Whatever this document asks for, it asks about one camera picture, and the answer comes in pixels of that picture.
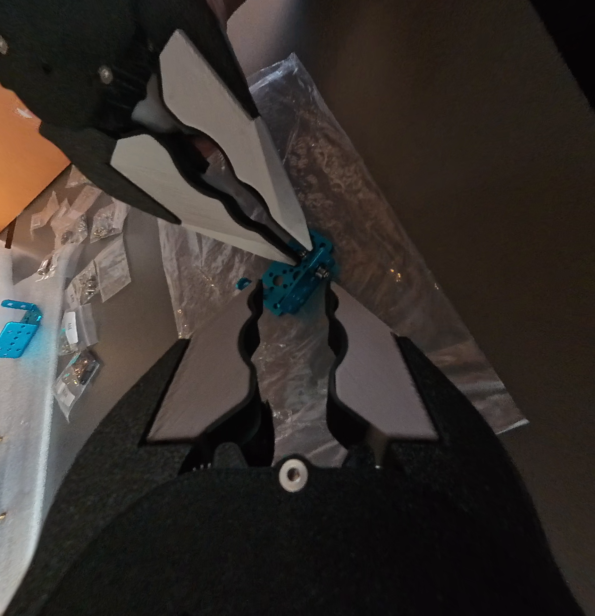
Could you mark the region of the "clear plastic bag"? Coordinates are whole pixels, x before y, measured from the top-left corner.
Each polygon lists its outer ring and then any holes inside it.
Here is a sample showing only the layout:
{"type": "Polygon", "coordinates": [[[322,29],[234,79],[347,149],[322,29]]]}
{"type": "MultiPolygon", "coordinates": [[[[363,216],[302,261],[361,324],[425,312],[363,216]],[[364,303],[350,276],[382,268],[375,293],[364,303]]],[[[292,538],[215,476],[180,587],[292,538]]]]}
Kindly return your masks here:
{"type": "MultiPolygon", "coordinates": [[[[250,91],[283,160],[308,226],[332,241],[340,286],[409,337],[486,418],[495,433],[528,424],[463,320],[409,240],[363,159],[295,54],[249,78],[250,91]]],[[[185,227],[159,222],[163,266],[178,335],[191,338],[269,261],[185,227]]],[[[272,409],[275,459],[301,453],[339,466],[346,451],[325,410],[334,358],[324,289],[297,315],[264,310],[253,356],[272,409]]]]}

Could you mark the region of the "orange cardboard box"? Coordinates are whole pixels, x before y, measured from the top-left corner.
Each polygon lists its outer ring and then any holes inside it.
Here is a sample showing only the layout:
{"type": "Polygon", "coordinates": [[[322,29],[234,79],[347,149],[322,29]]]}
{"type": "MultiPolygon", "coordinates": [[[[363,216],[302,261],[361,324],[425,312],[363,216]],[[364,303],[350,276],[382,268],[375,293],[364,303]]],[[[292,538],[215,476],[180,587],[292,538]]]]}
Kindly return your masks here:
{"type": "Polygon", "coordinates": [[[40,119],[0,85],[0,232],[71,163],[39,129],[40,119]]]}

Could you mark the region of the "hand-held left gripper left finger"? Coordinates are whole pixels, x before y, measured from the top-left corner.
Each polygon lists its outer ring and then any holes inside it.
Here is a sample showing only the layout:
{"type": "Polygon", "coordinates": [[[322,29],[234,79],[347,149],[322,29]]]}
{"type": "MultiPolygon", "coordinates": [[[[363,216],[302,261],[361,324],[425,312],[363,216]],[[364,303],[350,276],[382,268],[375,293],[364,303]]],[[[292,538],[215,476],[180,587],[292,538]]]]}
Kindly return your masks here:
{"type": "Polygon", "coordinates": [[[190,339],[146,433],[147,443],[194,443],[213,432],[245,443],[261,424],[253,354],[262,283],[239,291],[190,339]]]}

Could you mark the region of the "scattered small parts bags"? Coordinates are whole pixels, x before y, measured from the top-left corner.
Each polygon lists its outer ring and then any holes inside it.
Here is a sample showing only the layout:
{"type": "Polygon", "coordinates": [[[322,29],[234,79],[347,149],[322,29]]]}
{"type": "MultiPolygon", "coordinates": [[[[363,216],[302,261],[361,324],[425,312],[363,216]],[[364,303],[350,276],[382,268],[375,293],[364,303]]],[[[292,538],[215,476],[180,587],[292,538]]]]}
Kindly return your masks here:
{"type": "Polygon", "coordinates": [[[57,338],[57,355],[63,366],[53,384],[54,399],[69,421],[71,411],[100,369],[92,347],[99,341],[92,302],[109,300],[131,283],[123,239],[130,207],[111,198],[71,166],[64,190],[73,197],[48,193],[40,211],[31,215],[34,237],[49,227],[53,249],[43,258],[37,280],[54,277],[65,267],[63,312],[57,338]]]}

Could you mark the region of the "blue perforated metal bracket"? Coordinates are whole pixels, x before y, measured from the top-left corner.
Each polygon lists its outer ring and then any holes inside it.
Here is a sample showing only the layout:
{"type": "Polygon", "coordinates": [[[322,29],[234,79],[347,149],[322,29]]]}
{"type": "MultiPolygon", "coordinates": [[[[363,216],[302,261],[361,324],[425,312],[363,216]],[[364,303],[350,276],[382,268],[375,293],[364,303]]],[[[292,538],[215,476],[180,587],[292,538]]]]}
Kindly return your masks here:
{"type": "Polygon", "coordinates": [[[309,237],[311,249],[307,258],[299,259],[296,250],[305,246],[292,239],[285,247],[289,255],[297,259],[296,264],[273,261],[260,279],[263,284],[263,306],[278,317],[297,314],[317,289],[331,281],[338,271],[331,240],[313,228],[309,229],[309,237]],[[315,276],[319,265],[330,271],[326,280],[315,276]]]}

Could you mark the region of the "person's right hand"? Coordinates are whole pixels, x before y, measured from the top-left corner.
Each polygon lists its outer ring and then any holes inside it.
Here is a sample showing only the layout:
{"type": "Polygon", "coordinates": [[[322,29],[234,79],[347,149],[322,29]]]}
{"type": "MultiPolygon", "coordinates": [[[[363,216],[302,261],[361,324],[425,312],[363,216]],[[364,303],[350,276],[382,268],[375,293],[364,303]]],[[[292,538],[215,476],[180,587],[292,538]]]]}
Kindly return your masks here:
{"type": "Polygon", "coordinates": [[[195,135],[191,138],[191,141],[207,163],[212,165],[225,164],[223,150],[212,139],[204,135],[195,135]]]}

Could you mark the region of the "white foam sheet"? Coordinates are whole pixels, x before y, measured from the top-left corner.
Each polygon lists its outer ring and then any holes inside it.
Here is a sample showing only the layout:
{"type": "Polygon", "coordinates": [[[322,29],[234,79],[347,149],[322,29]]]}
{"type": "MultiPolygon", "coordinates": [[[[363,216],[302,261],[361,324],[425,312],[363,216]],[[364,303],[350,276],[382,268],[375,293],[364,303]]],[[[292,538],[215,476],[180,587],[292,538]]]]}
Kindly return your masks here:
{"type": "MultiPolygon", "coordinates": [[[[38,281],[14,283],[13,250],[0,248],[0,304],[36,304],[43,319],[20,358],[0,359],[0,615],[8,607],[37,549],[47,510],[47,467],[54,415],[57,338],[63,312],[65,267],[38,281]]],[[[0,331],[24,312],[2,309],[0,331]]]]}

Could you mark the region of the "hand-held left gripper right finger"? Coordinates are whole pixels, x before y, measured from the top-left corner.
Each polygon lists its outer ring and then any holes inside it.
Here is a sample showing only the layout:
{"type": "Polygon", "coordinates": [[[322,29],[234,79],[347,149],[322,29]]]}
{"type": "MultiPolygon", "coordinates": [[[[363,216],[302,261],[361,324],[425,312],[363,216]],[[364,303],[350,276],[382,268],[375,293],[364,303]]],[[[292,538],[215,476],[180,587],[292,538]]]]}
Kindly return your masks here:
{"type": "Polygon", "coordinates": [[[381,319],[336,282],[326,289],[330,370],[327,420],[338,441],[370,428],[395,441],[436,441],[437,431],[400,347],[381,319]]]}

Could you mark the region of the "grey desk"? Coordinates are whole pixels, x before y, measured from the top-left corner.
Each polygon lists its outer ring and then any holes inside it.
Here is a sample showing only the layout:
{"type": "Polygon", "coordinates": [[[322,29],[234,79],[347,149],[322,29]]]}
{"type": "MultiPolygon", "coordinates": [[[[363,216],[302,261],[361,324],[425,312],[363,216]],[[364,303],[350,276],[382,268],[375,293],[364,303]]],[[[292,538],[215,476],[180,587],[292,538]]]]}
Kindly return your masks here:
{"type": "Polygon", "coordinates": [[[296,52],[529,425],[503,435],[595,615],[595,112],[529,1],[246,1],[296,52]]]}

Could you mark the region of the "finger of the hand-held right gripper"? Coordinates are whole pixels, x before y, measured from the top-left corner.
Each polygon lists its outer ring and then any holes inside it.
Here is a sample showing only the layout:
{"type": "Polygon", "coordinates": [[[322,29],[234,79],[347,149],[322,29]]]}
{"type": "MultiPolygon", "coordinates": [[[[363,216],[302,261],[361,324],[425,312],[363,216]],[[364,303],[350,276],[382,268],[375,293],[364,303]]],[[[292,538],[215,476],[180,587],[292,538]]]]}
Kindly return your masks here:
{"type": "Polygon", "coordinates": [[[173,213],[182,226],[271,261],[299,262],[293,249],[264,225],[248,219],[231,195],[184,176],[170,152],[153,136],[119,139],[110,164],[173,213]]]}
{"type": "Polygon", "coordinates": [[[214,141],[235,177],[262,197],[272,219],[311,248],[306,218],[264,120],[247,114],[182,30],[170,36],[159,61],[168,110],[214,141]]]}

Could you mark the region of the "blue U-shaped metal bracket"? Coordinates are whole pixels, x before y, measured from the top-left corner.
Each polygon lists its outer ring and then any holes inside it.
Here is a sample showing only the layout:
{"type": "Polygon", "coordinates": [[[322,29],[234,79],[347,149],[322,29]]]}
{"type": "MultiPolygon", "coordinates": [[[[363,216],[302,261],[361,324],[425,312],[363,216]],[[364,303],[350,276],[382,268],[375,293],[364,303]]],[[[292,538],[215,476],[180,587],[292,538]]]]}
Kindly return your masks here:
{"type": "Polygon", "coordinates": [[[0,359],[20,358],[37,334],[43,314],[36,304],[13,299],[4,299],[0,306],[24,312],[20,321],[8,321],[0,331],[0,359]]]}

